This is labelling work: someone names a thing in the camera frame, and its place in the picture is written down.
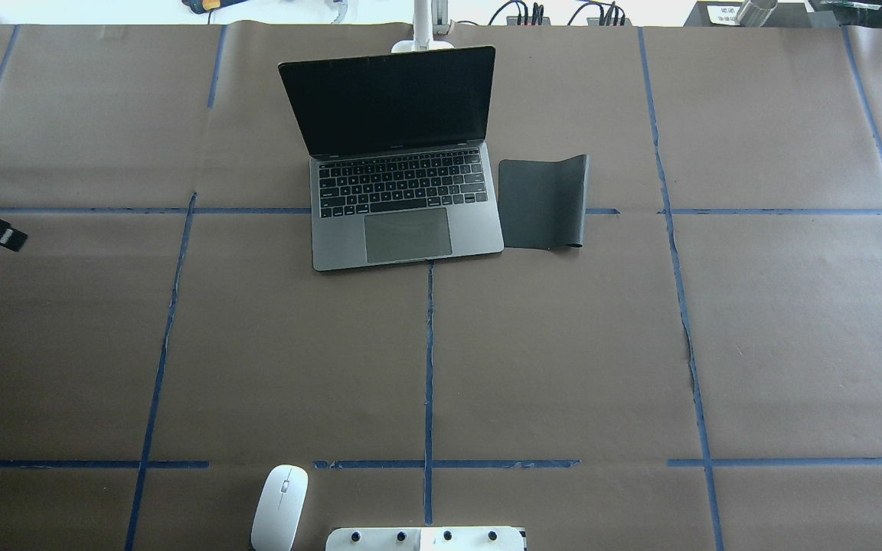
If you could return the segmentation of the metal cup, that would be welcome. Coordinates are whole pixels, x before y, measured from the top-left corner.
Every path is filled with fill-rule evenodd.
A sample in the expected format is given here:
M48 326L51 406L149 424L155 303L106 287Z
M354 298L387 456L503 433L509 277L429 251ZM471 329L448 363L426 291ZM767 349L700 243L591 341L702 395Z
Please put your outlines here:
M761 28L778 6L776 0L745 0L737 9L734 21L739 27Z

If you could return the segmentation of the white computer mouse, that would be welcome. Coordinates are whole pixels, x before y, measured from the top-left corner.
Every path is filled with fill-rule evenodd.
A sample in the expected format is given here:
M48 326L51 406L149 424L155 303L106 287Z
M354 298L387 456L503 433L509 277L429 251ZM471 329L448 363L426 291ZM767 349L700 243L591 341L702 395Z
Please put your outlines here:
M309 477L304 468L276 466L260 492L250 533L251 550L290 550L303 513Z

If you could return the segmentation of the grey laptop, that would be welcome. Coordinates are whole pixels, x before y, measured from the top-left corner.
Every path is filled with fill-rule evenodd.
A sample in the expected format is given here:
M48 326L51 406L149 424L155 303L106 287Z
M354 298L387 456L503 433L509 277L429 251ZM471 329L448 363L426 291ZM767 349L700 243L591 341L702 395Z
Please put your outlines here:
M492 45L279 65L309 154L315 271L500 253Z

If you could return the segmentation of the black mouse pad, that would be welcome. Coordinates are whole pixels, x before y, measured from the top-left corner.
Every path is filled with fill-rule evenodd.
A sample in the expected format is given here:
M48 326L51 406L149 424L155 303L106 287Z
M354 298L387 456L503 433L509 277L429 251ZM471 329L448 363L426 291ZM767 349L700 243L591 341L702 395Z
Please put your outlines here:
M588 155L500 161L497 204L505 247L583 247L589 178Z

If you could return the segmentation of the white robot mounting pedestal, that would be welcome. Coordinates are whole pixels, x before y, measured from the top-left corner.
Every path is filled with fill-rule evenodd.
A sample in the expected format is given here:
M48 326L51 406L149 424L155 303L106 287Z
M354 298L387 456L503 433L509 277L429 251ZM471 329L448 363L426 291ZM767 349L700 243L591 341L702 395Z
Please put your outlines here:
M526 550L525 530L512 526L343 527L325 550Z

